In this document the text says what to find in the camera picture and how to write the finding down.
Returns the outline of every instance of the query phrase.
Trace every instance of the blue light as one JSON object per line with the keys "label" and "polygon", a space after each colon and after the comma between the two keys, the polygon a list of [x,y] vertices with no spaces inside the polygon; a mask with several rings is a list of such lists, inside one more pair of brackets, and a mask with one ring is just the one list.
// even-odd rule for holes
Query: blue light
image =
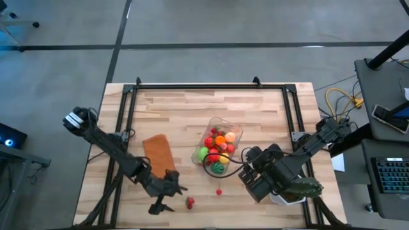
{"label": "blue light", "polygon": [[4,142],[7,146],[12,146],[13,145],[13,141],[8,139]]}

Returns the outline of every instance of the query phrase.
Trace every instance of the orange towel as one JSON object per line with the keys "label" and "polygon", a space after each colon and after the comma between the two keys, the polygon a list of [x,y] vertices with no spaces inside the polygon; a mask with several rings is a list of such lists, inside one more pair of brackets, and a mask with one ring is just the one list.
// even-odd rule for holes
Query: orange towel
{"label": "orange towel", "polygon": [[175,170],[171,148],[166,136],[159,134],[143,141],[145,156],[151,160],[152,174],[159,178],[165,176],[165,170]]}

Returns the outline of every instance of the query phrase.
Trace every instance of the wooden table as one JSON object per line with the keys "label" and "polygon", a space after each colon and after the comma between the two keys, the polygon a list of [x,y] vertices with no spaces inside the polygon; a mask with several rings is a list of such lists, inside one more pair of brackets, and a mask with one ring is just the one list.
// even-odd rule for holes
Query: wooden table
{"label": "wooden table", "polygon": [[[305,130],[315,132],[320,114],[313,85],[306,82],[296,85]],[[123,84],[108,84],[105,89],[98,121],[98,126],[105,132],[114,132],[122,88]],[[293,121],[296,122],[293,106],[291,110]],[[284,151],[292,152],[282,92],[279,89],[138,90],[132,123],[136,136],[130,140],[129,153],[143,156],[142,140],[165,134],[176,170],[180,172],[180,185],[189,188],[189,191],[164,199],[164,203],[175,210],[174,213],[165,211],[160,215],[150,215],[148,209],[156,199],[149,198],[142,186],[124,179],[117,227],[305,226],[301,204],[279,206],[272,203],[269,197],[257,204],[237,176],[223,180],[210,178],[202,168],[192,163],[190,157],[210,118],[214,116],[242,127],[243,136],[235,154],[236,159],[245,147],[259,146],[264,149],[271,143],[277,143]],[[98,153],[100,149],[93,146],[89,157]],[[102,195],[108,161],[109,157],[102,155],[88,164],[74,224],[84,220]],[[323,200],[341,221],[346,222],[329,153],[319,152],[312,162],[315,177],[324,186]],[[228,172],[236,167],[238,165],[230,164]],[[216,194],[218,188],[222,189],[223,195]],[[187,196],[194,197],[196,201],[192,210],[185,207]],[[111,204],[112,201],[108,205],[107,220],[111,216]],[[310,209],[315,220],[311,201]]]}

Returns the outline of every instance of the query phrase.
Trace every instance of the smartphone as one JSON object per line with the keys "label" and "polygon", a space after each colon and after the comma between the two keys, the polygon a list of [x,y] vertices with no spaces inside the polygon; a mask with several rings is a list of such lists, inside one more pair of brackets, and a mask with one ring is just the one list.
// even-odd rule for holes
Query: smartphone
{"label": "smartphone", "polygon": [[372,117],[378,121],[390,126],[391,128],[405,134],[408,132],[409,121],[402,118],[394,118],[393,116],[387,116],[390,111],[381,105],[375,105],[372,112]]}

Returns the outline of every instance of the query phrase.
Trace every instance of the gray floor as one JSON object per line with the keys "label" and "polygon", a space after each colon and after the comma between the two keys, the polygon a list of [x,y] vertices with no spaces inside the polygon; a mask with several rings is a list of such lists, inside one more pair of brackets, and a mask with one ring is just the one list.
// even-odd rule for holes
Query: gray floor
{"label": "gray floor", "polygon": [[[125,0],[14,0],[10,9],[41,26],[11,28],[25,45],[113,45]],[[132,2],[123,37],[134,43],[382,42],[407,30],[398,1],[384,0],[138,0]],[[10,44],[0,34],[3,45]],[[325,92],[350,92],[353,61],[384,47],[121,50],[113,82],[312,82],[319,106],[329,112]],[[89,144],[69,134],[63,116],[74,106],[98,108],[112,50],[0,52],[0,122],[29,135],[26,150],[51,157],[27,181],[14,229],[68,227],[81,187]],[[409,49],[396,58],[409,57]],[[332,92],[330,102],[340,96]],[[341,101],[339,111],[347,101]],[[362,108],[351,120],[367,122]],[[404,229],[363,209],[362,185],[339,184],[348,222],[359,227]]]}

